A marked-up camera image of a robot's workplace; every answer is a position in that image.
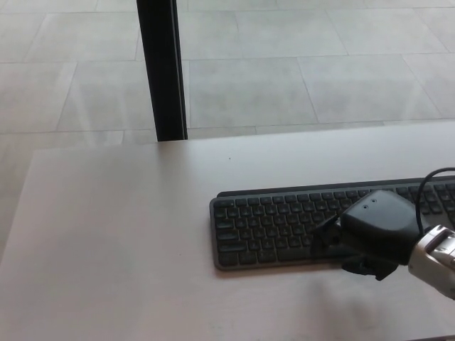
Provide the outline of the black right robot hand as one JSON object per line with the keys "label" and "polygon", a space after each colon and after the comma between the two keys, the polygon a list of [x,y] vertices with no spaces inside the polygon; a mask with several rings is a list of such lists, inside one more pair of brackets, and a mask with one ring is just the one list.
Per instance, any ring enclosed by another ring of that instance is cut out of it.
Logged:
{"label": "black right robot hand", "polygon": [[333,246],[349,247],[355,256],[346,259],[342,269],[381,281],[398,266],[408,265],[424,230],[410,201],[391,191],[376,190],[309,234],[310,255],[321,256]]}

